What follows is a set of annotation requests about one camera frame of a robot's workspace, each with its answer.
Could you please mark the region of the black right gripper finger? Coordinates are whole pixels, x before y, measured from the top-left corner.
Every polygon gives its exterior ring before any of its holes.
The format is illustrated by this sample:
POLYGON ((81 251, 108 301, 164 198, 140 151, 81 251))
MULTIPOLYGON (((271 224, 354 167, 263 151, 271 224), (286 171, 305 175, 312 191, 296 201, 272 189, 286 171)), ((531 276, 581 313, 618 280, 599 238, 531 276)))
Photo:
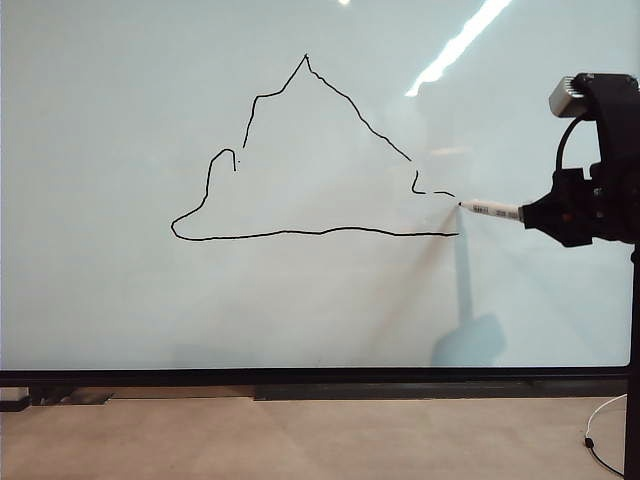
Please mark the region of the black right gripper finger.
POLYGON ((565 244, 564 223, 559 217, 525 214, 523 220, 526 229, 537 230, 561 245, 565 244))
POLYGON ((554 209, 554 192, 552 189, 548 193, 541 195, 535 200, 527 200, 519 207, 521 216, 548 216, 554 209))

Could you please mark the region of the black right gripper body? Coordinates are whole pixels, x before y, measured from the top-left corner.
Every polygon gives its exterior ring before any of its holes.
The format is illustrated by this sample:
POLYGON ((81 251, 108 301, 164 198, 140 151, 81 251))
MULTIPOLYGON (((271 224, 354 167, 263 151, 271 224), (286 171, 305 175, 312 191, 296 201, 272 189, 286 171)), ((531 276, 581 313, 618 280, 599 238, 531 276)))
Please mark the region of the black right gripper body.
POLYGON ((598 162, 586 178, 580 168, 558 169, 552 192, 560 205, 560 225, 578 239, 594 238, 634 244, 639 241, 639 164, 598 162))

